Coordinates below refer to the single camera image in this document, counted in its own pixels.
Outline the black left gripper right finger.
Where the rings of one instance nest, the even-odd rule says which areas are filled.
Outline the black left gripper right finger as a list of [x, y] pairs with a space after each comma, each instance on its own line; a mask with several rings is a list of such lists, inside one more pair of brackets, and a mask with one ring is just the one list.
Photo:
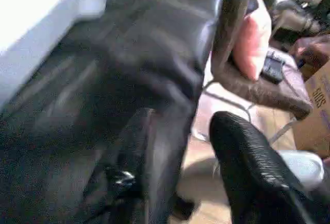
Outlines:
[[329, 223], [329, 191], [309, 193], [251, 123], [218, 111], [209, 137], [232, 223]]

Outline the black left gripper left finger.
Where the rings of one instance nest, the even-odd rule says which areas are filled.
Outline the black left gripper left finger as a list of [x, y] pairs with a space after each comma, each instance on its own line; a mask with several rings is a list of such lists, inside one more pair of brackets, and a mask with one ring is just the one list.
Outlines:
[[139, 109], [98, 160], [84, 189], [82, 223], [164, 223], [156, 193], [152, 122], [155, 111]]

